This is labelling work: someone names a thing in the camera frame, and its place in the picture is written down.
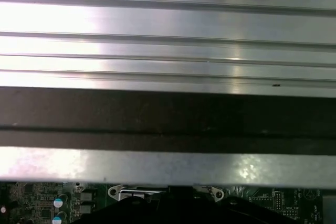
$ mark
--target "metal surface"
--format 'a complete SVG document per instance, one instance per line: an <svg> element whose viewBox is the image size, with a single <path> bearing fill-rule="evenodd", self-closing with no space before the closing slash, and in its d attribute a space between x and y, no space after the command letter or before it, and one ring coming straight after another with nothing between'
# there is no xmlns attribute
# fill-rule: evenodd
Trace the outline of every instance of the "metal surface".
<svg viewBox="0 0 336 224"><path fill-rule="evenodd" d="M336 158L332 156L0 147L0 163L0 177L11 181L310 188L333 188L336 183Z"/></svg>
<svg viewBox="0 0 336 224"><path fill-rule="evenodd" d="M336 97L334 0L0 7L1 86Z"/></svg>

